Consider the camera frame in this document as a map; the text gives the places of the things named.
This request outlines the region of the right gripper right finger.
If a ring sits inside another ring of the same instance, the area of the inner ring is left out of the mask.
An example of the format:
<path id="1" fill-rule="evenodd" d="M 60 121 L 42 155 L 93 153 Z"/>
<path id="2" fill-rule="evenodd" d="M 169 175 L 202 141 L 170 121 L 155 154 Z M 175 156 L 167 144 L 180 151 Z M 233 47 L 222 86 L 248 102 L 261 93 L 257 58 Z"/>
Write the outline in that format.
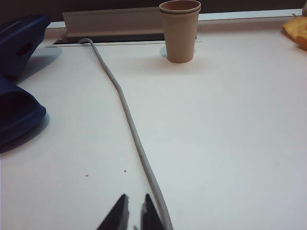
<path id="1" fill-rule="evenodd" d="M 149 194 L 145 195 L 141 208 L 141 230 L 164 230 Z"/>

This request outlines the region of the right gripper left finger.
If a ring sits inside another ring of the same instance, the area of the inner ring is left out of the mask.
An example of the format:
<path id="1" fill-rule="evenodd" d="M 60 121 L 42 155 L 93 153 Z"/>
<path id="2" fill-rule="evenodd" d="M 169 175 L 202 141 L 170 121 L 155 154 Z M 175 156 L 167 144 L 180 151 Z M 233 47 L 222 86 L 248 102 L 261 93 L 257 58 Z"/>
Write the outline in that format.
<path id="1" fill-rule="evenodd" d="M 126 230 L 129 220 L 129 198 L 120 196 L 97 230 Z"/>

